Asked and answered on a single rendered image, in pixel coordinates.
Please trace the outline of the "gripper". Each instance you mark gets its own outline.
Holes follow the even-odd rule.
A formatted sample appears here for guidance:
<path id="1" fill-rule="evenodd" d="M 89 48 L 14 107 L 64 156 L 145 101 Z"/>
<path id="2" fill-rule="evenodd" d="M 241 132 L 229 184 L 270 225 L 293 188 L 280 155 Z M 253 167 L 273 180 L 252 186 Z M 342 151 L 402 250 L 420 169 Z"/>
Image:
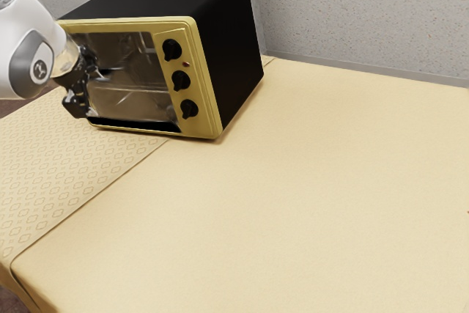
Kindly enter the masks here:
<path id="1" fill-rule="evenodd" d="M 90 112 L 87 83 L 97 69 L 97 57 L 85 45 L 79 45 L 80 56 L 73 69 L 61 77 L 61 86 L 67 90 L 63 107 L 76 119 L 86 118 Z"/>

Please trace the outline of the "black and yellow toaster oven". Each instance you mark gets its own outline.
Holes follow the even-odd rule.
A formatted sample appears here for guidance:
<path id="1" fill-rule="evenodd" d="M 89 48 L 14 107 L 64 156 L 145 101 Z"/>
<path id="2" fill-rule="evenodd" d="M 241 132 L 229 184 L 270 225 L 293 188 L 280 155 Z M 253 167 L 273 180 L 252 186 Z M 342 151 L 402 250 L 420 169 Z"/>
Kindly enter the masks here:
<path id="1" fill-rule="evenodd" d="M 251 0 L 89 0 L 59 25 L 97 57 L 99 128 L 216 139 L 262 80 Z"/>

